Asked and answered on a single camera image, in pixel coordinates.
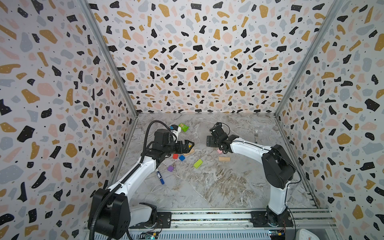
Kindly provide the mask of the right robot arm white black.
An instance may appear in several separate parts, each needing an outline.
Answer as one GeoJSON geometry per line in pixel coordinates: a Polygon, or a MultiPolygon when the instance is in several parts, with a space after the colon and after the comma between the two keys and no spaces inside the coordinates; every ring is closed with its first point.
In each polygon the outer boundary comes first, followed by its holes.
{"type": "Polygon", "coordinates": [[[240,154],[261,163],[266,180],[270,184],[270,200],[266,213],[263,217],[256,217],[253,222],[271,227],[286,223],[286,218],[289,217],[286,205],[288,186],[296,171],[288,154],[280,145],[262,146],[236,135],[229,136],[222,125],[222,123],[216,123],[210,128],[207,147],[218,148],[224,154],[240,154]]]}

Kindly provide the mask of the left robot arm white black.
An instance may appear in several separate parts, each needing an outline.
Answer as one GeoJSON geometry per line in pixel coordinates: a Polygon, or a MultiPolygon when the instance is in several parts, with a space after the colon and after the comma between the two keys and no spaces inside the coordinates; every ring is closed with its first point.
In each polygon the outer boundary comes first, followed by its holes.
{"type": "Polygon", "coordinates": [[[115,184],[95,192],[88,222],[89,239],[93,240],[99,233],[109,240],[118,240],[133,226],[152,228],[158,224],[155,205],[140,203],[131,207],[130,200],[142,182],[155,173],[166,158],[174,154],[188,154],[193,149],[194,142],[178,140],[179,133],[175,125],[170,130],[156,130],[154,140],[144,142],[144,150],[134,167],[115,184]]]}

